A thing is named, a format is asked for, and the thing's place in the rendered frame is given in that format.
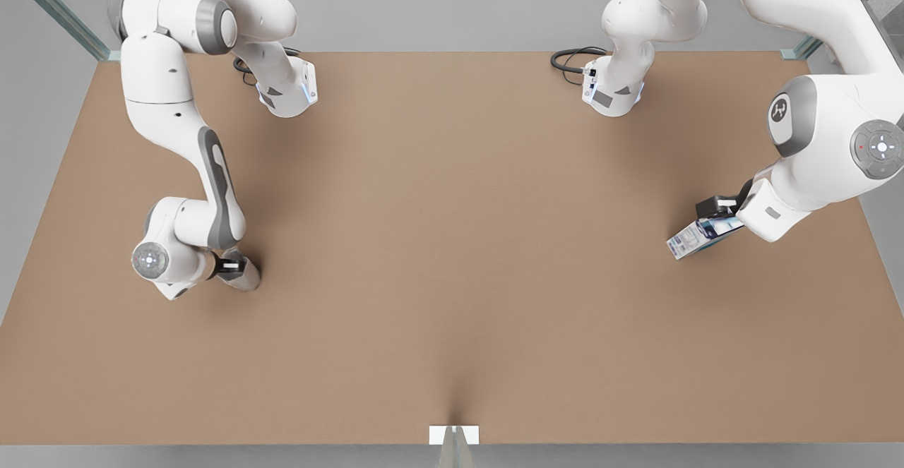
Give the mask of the blue and white printed box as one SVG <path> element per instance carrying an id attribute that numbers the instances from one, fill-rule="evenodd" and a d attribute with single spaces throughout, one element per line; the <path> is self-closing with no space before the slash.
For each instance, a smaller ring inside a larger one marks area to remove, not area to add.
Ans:
<path id="1" fill-rule="evenodd" d="M 698 218 L 685 229 L 666 241 L 676 260 L 718 243 L 743 229 L 745 224 L 737 217 Z"/>

